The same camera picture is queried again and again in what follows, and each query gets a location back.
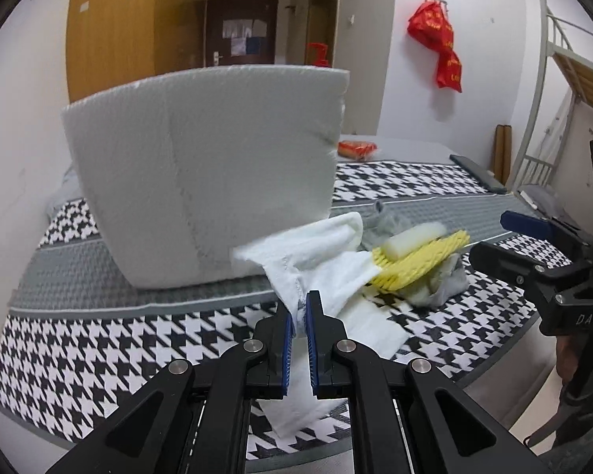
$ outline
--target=doorway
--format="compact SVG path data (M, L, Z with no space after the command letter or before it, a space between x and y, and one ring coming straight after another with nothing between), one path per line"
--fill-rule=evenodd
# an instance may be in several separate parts
M319 43L327 46L326 60L330 66L333 65L337 16L338 0L310 0L307 15L306 64L313 65L321 59L317 50L309 47L311 43Z
M274 64L279 0L207 0L206 65Z

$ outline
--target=yellow foam net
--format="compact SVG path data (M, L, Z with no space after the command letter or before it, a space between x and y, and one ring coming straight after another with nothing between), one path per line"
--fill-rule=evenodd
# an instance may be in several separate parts
M460 230L428 243L397 261L389 260L381 248L375 248L372 251L373 259L382 272L371 280L371 284L384 292L397 292L419 280L469 242L468 233Z

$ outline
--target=metal screw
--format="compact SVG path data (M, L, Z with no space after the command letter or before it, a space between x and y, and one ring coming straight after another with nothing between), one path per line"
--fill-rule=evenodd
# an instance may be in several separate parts
M189 364L186 360L178 359L169 364L169 372L172 374L183 374L189 369Z
M411 368L420 374L426 374L431 369L431 363L424 358L416 358L411 362Z
M336 347L342 353L351 353L356 349L356 343L353 340L343 339L336 343Z
M264 349L264 343L257 339L250 339L244 342L244 349L248 351L248 353L257 353Z

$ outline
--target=wooden cabinet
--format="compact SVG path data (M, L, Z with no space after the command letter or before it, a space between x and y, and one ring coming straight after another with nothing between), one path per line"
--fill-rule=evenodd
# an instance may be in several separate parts
M70 0L71 102L157 74L200 68L206 0Z

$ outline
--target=plastic bag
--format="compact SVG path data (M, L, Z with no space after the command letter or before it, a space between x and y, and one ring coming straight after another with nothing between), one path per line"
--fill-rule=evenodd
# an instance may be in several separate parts
M408 20L408 34L420 44L435 52L452 51L455 33L441 4L426 1Z
M338 154L354 160L367 160L368 156L377 148L378 146L375 143L365 141L340 141L338 143Z
M462 65L459 57L453 51L444 52L440 55L437 64L437 85L441 88L450 87L455 91L461 90Z

